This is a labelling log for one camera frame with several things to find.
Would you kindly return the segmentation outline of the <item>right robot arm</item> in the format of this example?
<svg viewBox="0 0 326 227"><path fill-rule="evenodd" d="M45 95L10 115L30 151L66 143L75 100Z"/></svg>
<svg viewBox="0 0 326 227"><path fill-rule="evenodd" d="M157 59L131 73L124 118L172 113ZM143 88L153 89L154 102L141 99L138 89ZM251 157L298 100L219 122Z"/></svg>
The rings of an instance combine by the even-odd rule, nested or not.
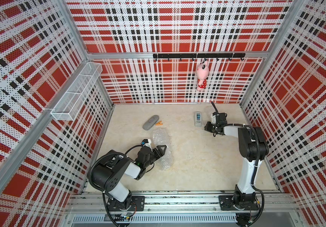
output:
<svg viewBox="0 0 326 227"><path fill-rule="evenodd" d="M262 192L255 186L257 173L269 153L269 147L260 127L229 124L226 117L226 113L212 113L211 121L206 123L205 130L212 133L213 136L224 135L238 139L239 152L243 160L242 171L229 206L237 210L257 208L256 193Z"/></svg>

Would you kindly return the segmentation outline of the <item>grey tape dispenser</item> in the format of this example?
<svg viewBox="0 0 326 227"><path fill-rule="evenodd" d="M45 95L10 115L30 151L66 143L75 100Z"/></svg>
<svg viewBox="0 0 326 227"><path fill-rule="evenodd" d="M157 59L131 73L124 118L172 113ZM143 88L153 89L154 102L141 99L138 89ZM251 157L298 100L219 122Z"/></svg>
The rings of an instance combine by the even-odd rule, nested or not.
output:
<svg viewBox="0 0 326 227"><path fill-rule="evenodd" d="M195 112L194 114L194 124L196 127L202 126L202 114L201 112Z"/></svg>

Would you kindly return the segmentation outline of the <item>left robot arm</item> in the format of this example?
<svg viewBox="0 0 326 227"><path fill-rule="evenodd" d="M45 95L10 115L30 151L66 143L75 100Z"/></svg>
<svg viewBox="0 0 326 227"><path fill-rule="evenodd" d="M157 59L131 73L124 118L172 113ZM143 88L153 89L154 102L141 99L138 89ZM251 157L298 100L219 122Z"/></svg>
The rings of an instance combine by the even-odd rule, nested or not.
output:
<svg viewBox="0 0 326 227"><path fill-rule="evenodd" d="M103 192L119 210L126 211L133 205L132 192L121 183L122 177L140 180L148 172L147 168L154 166L155 161L162 158L167 150L166 145L151 148L147 143L138 147L140 150L135 160L125 153L111 150L100 157L88 173L90 185Z"/></svg>

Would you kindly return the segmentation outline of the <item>bubble wrap sheet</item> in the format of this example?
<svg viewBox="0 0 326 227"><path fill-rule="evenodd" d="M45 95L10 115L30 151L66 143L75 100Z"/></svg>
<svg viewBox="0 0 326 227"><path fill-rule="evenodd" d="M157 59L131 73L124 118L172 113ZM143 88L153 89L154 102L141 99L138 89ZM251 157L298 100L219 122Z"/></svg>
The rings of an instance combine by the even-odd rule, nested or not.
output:
<svg viewBox="0 0 326 227"><path fill-rule="evenodd" d="M216 110L212 106L206 106L203 111L204 119L206 121L212 121L212 114L215 113Z"/></svg>
<svg viewBox="0 0 326 227"><path fill-rule="evenodd" d="M153 131L152 140L155 146L167 146L165 154L158 160L160 169L166 171L173 165L174 162L170 137L164 128L160 128Z"/></svg>

